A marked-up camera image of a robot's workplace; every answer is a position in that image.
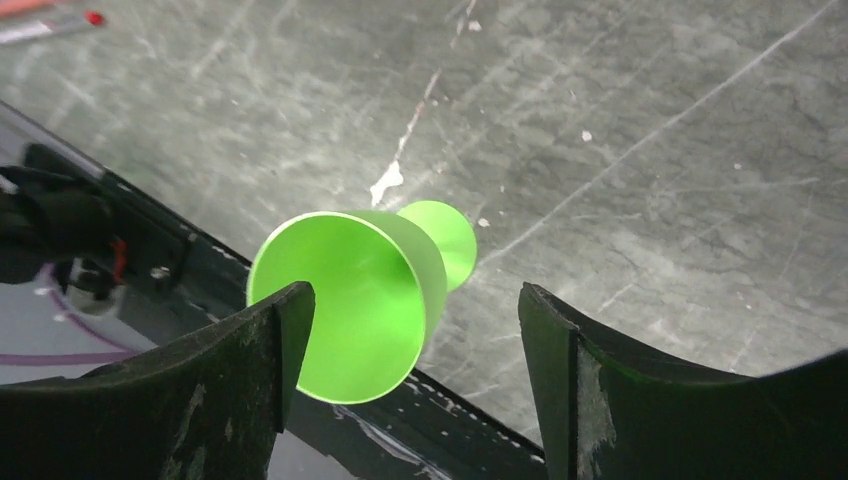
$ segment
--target black plastic piece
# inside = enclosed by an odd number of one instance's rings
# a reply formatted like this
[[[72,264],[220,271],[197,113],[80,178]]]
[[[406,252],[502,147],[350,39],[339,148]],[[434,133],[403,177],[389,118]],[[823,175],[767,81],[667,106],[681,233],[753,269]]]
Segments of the black plastic piece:
[[[848,350],[762,378],[673,357],[536,285],[519,299],[550,478],[848,478]]]
[[[6,125],[12,128],[4,130]],[[15,140],[17,132],[25,135]],[[30,149],[49,146],[50,164],[64,165],[56,172],[106,191],[120,189],[146,218],[187,242],[179,274],[168,289],[145,291],[144,283],[129,282],[133,296],[143,296],[156,311],[173,313],[163,320],[167,327],[151,337],[155,341],[185,335],[208,325],[211,317],[224,318],[244,308],[250,268],[246,258],[0,102],[0,136],[4,133]],[[132,315],[122,312],[121,318],[148,312],[146,307],[131,310]],[[417,369],[389,395],[355,407],[332,406],[296,393],[288,431],[358,478],[547,477],[537,445]]]
[[[120,272],[122,279],[146,296],[163,299],[169,295],[179,281],[191,232],[181,228],[179,222],[167,222],[157,216],[155,212],[162,208],[161,205],[117,176],[106,173],[102,178],[93,179],[85,169],[75,167],[45,145],[29,145],[23,163],[33,170],[73,178],[80,182],[81,190],[101,197],[111,210],[109,238],[123,241],[126,247],[126,264]],[[88,232],[89,235],[102,233],[94,229]],[[110,271],[114,267],[114,253],[109,250],[86,258]],[[157,271],[165,274],[157,276]]]
[[[265,478],[314,305],[294,284],[79,379],[0,386],[0,478]]]

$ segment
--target scratched floor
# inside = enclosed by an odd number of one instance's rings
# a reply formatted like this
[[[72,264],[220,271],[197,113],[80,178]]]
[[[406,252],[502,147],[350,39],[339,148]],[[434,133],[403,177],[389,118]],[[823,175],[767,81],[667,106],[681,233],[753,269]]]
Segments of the scratched floor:
[[[534,440],[525,280],[745,374],[848,345],[848,0],[457,1],[86,2],[0,98],[249,256],[396,159],[480,239],[420,366]]]

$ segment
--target lime green object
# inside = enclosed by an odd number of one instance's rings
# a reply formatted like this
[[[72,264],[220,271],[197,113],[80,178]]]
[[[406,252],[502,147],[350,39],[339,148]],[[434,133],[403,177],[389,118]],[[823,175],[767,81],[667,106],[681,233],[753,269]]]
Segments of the lime green object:
[[[315,317],[298,390],[333,404],[392,391],[415,367],[448,291],[474,269],[465,216],[440,202],[398,214],[312,212],[277,228],[250,270],[252,305],[295,281],[315,289]]]

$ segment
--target pen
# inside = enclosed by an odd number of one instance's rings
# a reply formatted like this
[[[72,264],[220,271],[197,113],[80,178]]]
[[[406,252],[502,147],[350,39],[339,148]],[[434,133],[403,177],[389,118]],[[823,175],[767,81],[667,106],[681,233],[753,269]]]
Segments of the pen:
[[[49,7],[67,0],[0,0],[0,18]]]
[[[25,42],[100,27],[106,22],[97,12],[65,14],[52,20],[33,20],[0,30],[0,45]]]

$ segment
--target scratch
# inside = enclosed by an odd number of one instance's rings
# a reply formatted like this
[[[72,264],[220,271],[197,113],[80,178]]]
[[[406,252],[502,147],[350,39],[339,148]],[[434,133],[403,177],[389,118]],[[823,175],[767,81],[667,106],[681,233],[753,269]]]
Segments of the scratch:
[[[632,282],[628,283],[624,287],[620,288],[617,292],[613,293],[610,298],[608,298],[604,303],[602,303],[601,306],[598,307],[598,310],[595,313],[596,314],[601,313],[604,310],[606,310],[607,308],[609,308],[612,304],[614,304],[615,302],[618,301],[619,297],[621,297],[622,295],[627,293],[627,291],[630,290],[631,288],[633,288],[635,285],[636,285],[636,280],[633,280]]]
[[[460,373],[462,373],[463,371],[467,370],[466,367],[468,367],[469,363],[471,363],[471,352],[468,353],[468,355],[465,357],[465,360],[463,360],[462,363],[460,363],[458,367],[456,367],[452,372],[450,372],[447,375],[445,375],[444,377],[442,377],[442,383],[444,384],[445,382],[447,382],[451,378],[453,378],[453,377],[459,375]]]
[[[714,223],[713,225],[711,225],[711,226],[709,226],[709,227],[707,227],[707,228],[705,228],[705,229],[701,230],[700,232],[698,232],[697,234],[695,234],[695,236],[694,236],[694,237],[687,238],[686,240],[684,240],[684,241],[683,241],[683,244],[680,246],[680,247],[681,247],[681,249],[682,249],[682,250],[686,250],[687,248],[689,248],[689,245],[691,245],[693,242],[695,242],[695,241],[697,241],[697,240],[700,240],[700,239],[701,239],[701,238],[703,238],[705,235],[709,235],[710,233],[712,233],[712,232],[713,232],[713,231],[715,231],[716,229],[720,228],[722,225],[725,225],[727,222],[729,222],[729,221],[733,220],[734,218],[736,218],[738,215],[739,215],[738,213],[734,213],[733,215],[729,215],[729,216],[728,216],[727,218],[725,218],[724,220],[721,220],[721,221],[719,221],[719,222],[716,222],[716,223]]]
[[[576,215],[569,220],[636,220],[642,218],[641,213],[630,213],[626,215]]]
[[[602,33],[595,36],[595,38],[593,38],[589,42],[589,44],[583,49],[583,51],[575,59],[573,59],[572,62],[570,62],[568,66],[563,65],[563,64],[559,64],[556,71],[554,71],[553,76],[561,75],[562,73],[564,73],[565,71],[567,71],[568,69],[573,67],[574,64],[576,64],[579,61],[582,61],[586,57],[586,54],[588,54],[589,51],[591,51],[591,49],[593,49],[601,40],[607,38],[609,35],[614,33],[614,31],[624,23],[624,21],[630,15],[631,11],[633,11],[633,7],[635,5],[636,5],[635,1],[631,1],[630,3],[628,3],[627,6],[622,10],[621,17],[616,21],[616,23],[614,23],[613,25],[610,25],[609,28],[605,29]],[[455,108],[465,107],[470,102],[474,101],[474,99],[477,98],[478,91],[480,89],[482,89],[483,87],[485,87],[487,84],[491,83],[491,81],[494,78],[497,78],[498,76],[503,74],[518,57],[520,57],[524,54],[528,54],[528,53],[533,54],[533,53],[537,53],[538,51],[540,51],[542,48],[544,48],[544,46],[546,44],[546,40],[558,35],[562,31],[564,26],[565,26],[564,23],[558,25],[550,34],[547,34],[547,35],[545,35],[545,37],[541,38],[540,39],[541,41],[533,43],[532,47],[529,47],[529,49],[518,49],[515,53],[513,53],[507,59],[505,59],[503,62],[498,64],[497,67],[490,70],[483,77],[483,79],[480,82],[478,82],[476,85],[474,85],[473,87],[468,89],[465,93],[463,93],[462,96],[460,96],[459,100],[456,102],[456,104],[454,104],[454,107]],[[551,80],[550,80],[550,76],[549,76],[549,78],[542,80],[542,82],[540,82],[540,83],[548,84],[550,81]],[[526,100],[519,100],[518,103],[526,103]]]
[[[192,67],[190,71],[191,78],[193,80],[197,80],[206,68],[209,67],[209,64],[212,62],[221,50],[223,50],[227,46],[227,42],[229,41],[230,36],[235,32],[236,28],[244,21],[245,16],[247,16],[247,12],[250,10],[250,7],[256,3],[256,0],[247,0],[244,2],[241,7],[232,15],[232,20],[227,26],[224,28],[224,32],[218,37],[214,42],[212,42],[212,46],[209,47],[209,50],[206,51],[206,54],[203,55],[200,60],[198,60]]]
[[[622,19],[621,22],[619,22],[616,25],[613,25],[612,28],[617,27],[623,21],[624,20]],[[591,48],[602,39],[603,39],[602,36],[596,38],[593,41],[593,43],[591,43],[586,49],[584,49],[584,51],[581,53],[581,55],[578,57],[578,59],[584,59],[586,57],[586,55],[589,53],[589,51],[591,50]],[[605,101],[607,101],[613,95],[619,93],[622,89],[627,88],[628,85],[630,85],[634,80],[636,80],[636,78],[640,74],[642,74],[642,72],[647,70],[648,67],[650,67],[651,64],[653,64],[669,48],[670,48],[670,45],[666,44],[666,45],[663,45],[660,48],[656,49],[654,51],[654,53],[652,53],[651,56],[647,60],[645,60],[639,66],[639,68],[636,69],[636,71],[634,71],[630,76],[628,76],[623,82],[619,83],[615,88],[609,89],[597,101],[593,102],[592,105],[589,108],[582,110],[580,115],[578,115],[576,118],[570,119],[570,122],[568,123],[568,125],[574,125],[574,124],[581,122],[589,114],[594,113],[599,105],[603,104]],[[538,82],[536,84],[536,86],[533,87],[533,90],[531,90],[530,95],[522,97],[522,99],[519,99],[517,102],[515,102],[512,105],[510,105],[509,107],[507,107],[507,109],[504,110],[504,112],[502,114],[498,115],[498,117],[495,119],[495,121],[493,123],[494,124],[500,124],[504,120],[508,119],[509,116],[513,115],[519,108],[524,106],[531,99],[535,98],[535,95],[538,92],[547,90],[549,88],[549,86],[554,83],[554,81],[556,80],[556,78],[559,75],[563,74],[567,70],[570,70],[575,65],[577,65],[577,63],[578,63],[577,61],[572,62],[571,64],[569,64],[568,67],[566,67],[564,65],[560,65],[551,75],[549,75],[548,77],[546,77],[546,78],[542,79],[540,82]],[[490,130],[491,130],[491,128],[484,129],[483,131],[479,132],[477,135],[475,135],[474,137],[469,139],[467,142],[462,144],[458,149],[455,149],[454,155],[456,156],[457,160],[459,160],[461,155],[464,155],[466,152],[468,152],[470,149],[472,149],[474,146],[476,146],[480,142],[481,139],[485,138],[485,136],[489,133]],[[558,132],[558,134],[562,135],[562,132],[564,130],[565,129],[563,128],[562,130],[560,130]],[[443,161],[443,162],[439,163],[434,170],[439,172],[443,168],[447,167],[448,164],[449,164],[449,162]],[[414,193],[424,183],[426,183],[432,176],[433,176],[433,170],[431,170],[431,171],[427,172],[425,175],[419,177],[415,186],[412,189],[410,189],[409,193],[407,194],[407,197],[410,194]],[[403,202],[405,200],[406,200],[406,198],[399,199],[397,203]]]
[[[415,131],[415,126],[418,124],[421,114],[424,113],[424,109],[427,105],[427,99],[430,98],[430,95],[433,93],[433,88],[436,86],[436,82],[439,80],[439,76],[441,74],[442,69],[439,67],[439,69],[436,70],[436,73],[430,77],[430,81],[424,89],[424,94],[422,95],[421,100],[418,102],[418,105],[415,106],[415,113],[412,115],[409,123],[406,124],[406,132],[398,139],[398,148],[392,157],[391,163],[389,163],[388,169],[380,180],[369,188],[371,192],[372,207],[376,207],[382,201],[383,194],[387,188],[397,187],[403,184],[403,176],[400,174],[400,158],[403,156],[403,152],[406,149],[406,142],[409,141],[409,138],[412,136],[412,132]]]
[[[398,149],[395,151],[392,161],[397,162],[400,160],[401,155],[403,155],[403,150],[406,148],[406,142],[409,141],[409,137],[412,136],[412,132],[418,124],[418,120],[421,118],[421,114],[424,113],[427,99],[430,98],[430,95],[433,93],[433,88],[436,86],[436,82],[439,80],[441,75],[442,68],[439,67],[439,69],[436,70],[436,73],[430,77],[430,81],[427,83],[427,88],[424,89],[424,95],[422,96],[421,101],[419,101],[418,105],[415,106],[415,113],[412,115],[412,119],[406,124],[406,133],[398,139]]]
[[[456,47],[457,42],[459,42],[459,37],[462,35],[462,32],[465,31],[466,25],[468,25],[468,19],[471,17],[471,12],[474,10],[474,6],[477,5],[477,0],[471,0],[468,3],[468,7],[465,9],[465,15],[459,19],[456,23],[456,33],[450,41],[450,48]]]
[[[742,348],[739,349],[739,352],[737,352],[733,360],[730,361],[730,364],[727,367],[729,371],[736,373],[736,365],[739,364],[739,360],[742,359],[742,356],[748,353],[748,350],[751,348],[751,343],[753,343],[754,338],[757,336],[759,331],[760,325],[757,325],[757,327],[755,327],[751,331],[751,333],[748,334],[748,336],[745,338],[745,343],[742,345]]]
[[[802,178],[801,180],[791,180],[788,182],[756,182],[756,183],[736,183],[733,185],[722,185],[720,187],[698,187],[698,188],[684,188],[680,190],[666,190],[660,193],[666,194],[678,194],[678,193],[713,193],[713,192],[734,192],[734,191],[745,191],[745,190],[769,190],[772,188],[779,187],[798,187],[803,185],[810,185],[813,183],[820,182],[820,178],[809,177]]]
[[[274,18],[271,19],[271,23],[268,26],[268,31],[272,34],[277,31],[277,28],[283,23],[283,20],[288,18],[291,13],[294,11],[294,7],[297,6],[298,0],[289,0],[286,2],[282,8],[274,15]]]
[[[828,2],[827,5],[822,7],[818,12],[816,12],[810,18],[808,18],[806,21],[804,21],[804,23],[802,23],[801,25],[796,27],[794,30],[792,30],[791,32],[787,33],[786,35],[784,35],[783,37],[778,39],[770,47],[765,49],[762,53],[757,55],[753,60],[748,62],[744,67],[742,67],[736,73],[731,75],[727,80],[721,82],[715,88],[713,88],[712,90],[707,92],[704,96],[702,96],[701,98],[696,100],[688,108],[686,108],[682,112],[678,113],[677,115],[669,118],[664,124],[660,125],[658,128],[656,128],[655,130],[653,130],[649,134],[642,137],[641,140],[639,140],[638,142],[633,144],[633,146],[628,148],[623,154],[621,154],[621,156],[619,156],[617,159],[615,159],[609,166],[607,166],[606,168],[601,170],[601,172],[598,173],[594,178],[592,178],[591,180],[589,180],[588,182],[586,182],[585,184],[580,186],[580,188],[575,190],[571,195],[565,197],[565,199],[563,201],[561,201],[558,205],[556,205],[553,208],[553,210],[551,210],[550,212],[545,214],[542,218],[540,218],[538,221],[536,221],[533,225],[530,226],[530,228],[525,230],[524,233],[522,233],[521,235],[516,237],[513,241],[509,242],[505,247],[501,248],[500,250],[496,250],[496,251],[490,253],[489,255],[487,255],[485,258],[483,258],[479,263],[479,267],[482,267],[486,263],[489,263],[490,261],[502,256],[503,254],[505,254],[505,253],[509,252],[510,250],[512,250],[513,248],[515,248],[517,245],[519,245],[522,242],[524,242],[525,240],[527,240],[527,238],[529,238],[531,235],[536,233],[537,230],[539,230],[542,226],[544,226],[545,222],[547,222],[551,217],[556,215],[560,210],[562,210],[564,207],[568,206],[575,199],[580,198],[592,186],[594,186],[599,180],[606,177],[606,175],[609,172],[611,172],[612,170],[617,168],[625,159],[629,158],[630,155],[633,154],[633,152],[635,152],[636,150],[641,148],[646,143],[652,141],[657,135],[659,135],[663,131],[667,130],[668,128],[673,127],[674,125],[676,125],[677,122],[679,122],[682,118],[689,115],[693,110],[700,107],[705,102],[707,102],[711,98],[715,97],[716,95],[718,95],[719,93],[724,91],[725,88],[727,88],[729,85],[731,85],[736,80],[738,80],[742,75],[748,73],[752,68],[759,65],[760,62],[762,62],[764,58],[769,56],[772,52],[774,52],[781,45],[788,42],[789,40],[792,40],[793,38],[795,38],[796,35],[798,35],[799,32],[801,32],[802,30],[804,30],[808,26],[812,25],[816,20],[818,20],[818,18],[825,11],[827,11],[827,9],[829,9],[831,6],[833,6],[837,1],[838,0],[831,0],[830,2]]]
[[[498,387],[500,387],[500,385],[498,385],[497,383],[492,384],[492,385],[486,385],[485,387],[481,388],[480,390],[477,390],[476,392],[463,393],[462,398],[464,398],[466,400],[473,400],[473,399],[475,399],[479,396],[482,396],[482,395],[485,395],[485,394],[491,392],[492,390],[494,390]]]
[[[783,280],[783,276],[786,275],[786,271],[789,269],[789,265],[792,264],[792,260],[795,258],[795,254],[798,252],[798,246],[801,244],[801,237],[804,236],[804,229],[807,227],[807,223],[810,221],[810,206],[813,204],[813,195],[816,193],[815,189],[810,190],[810,195],[807,197],[807,206],[804,208],[804,220],[798,226],[798,234],[795,235],[795,243],[792,244],[792,251],[789,252],[789,256],[786,257],[786,262],[783,264],[783,270],[781,270],[780,275],[777,276],[777,281]]]
[[[521,335],[520,333],[510,333],[509,335],[501,335],[499,337],[490,338],[489,343],[492,344],[492,343],[501,342],[501,341],[504,341],[504,340],[512,340],[513,338],[518,338],[520,335]]]
[[[362,108],[359,109],[358,112],[356,112],[356,115],[351,120],[350,124],[353,127],[358,128],[359,126],[361,126],[362,121],[365,119],[365,117],[380,105],[380,103],[383,101],[383,93],[385,93],[386,89],[389,87],[389,85],[391,85],[391,83],[392,78],[390,76],[383,77],[383,81],[380,85],[380,90],[377,91],[377,94],[373,98],[365,102],[365,105],[363,105]]]
[[[30,76],[32,67],[39,63],[39,59],[47,53],[44,45],[35,43],[27,48],[26,54],[17,63],[12,73],[12,83],[7,88],[20,88]]]
[[[448,13],[445,14],[444,22],[448,23],[451,21],[453,17],[456,16],[459,12],[462,11],[462,7],[464,7],[468,2],[459,2],[450,9]]]

